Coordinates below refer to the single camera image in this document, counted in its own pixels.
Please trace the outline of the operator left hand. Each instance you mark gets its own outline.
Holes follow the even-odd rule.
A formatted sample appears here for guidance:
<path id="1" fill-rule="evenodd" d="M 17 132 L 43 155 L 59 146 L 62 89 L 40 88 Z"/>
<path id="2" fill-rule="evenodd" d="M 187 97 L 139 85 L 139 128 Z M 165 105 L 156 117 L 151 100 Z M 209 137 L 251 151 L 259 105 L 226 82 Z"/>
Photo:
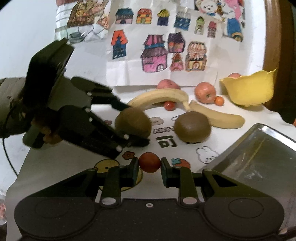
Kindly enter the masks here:
<path id="1" fill-rule="evenodd" d="M 1 79 L 1 138 L 25 133 L 34 126 L 42 134 L 46 144 L 55 145 L 62 139 L 48 127 L 32 120 L 26 122 L 26 114 L 21 110 L 22 90 L 25 85 L 24 77 Z"/>

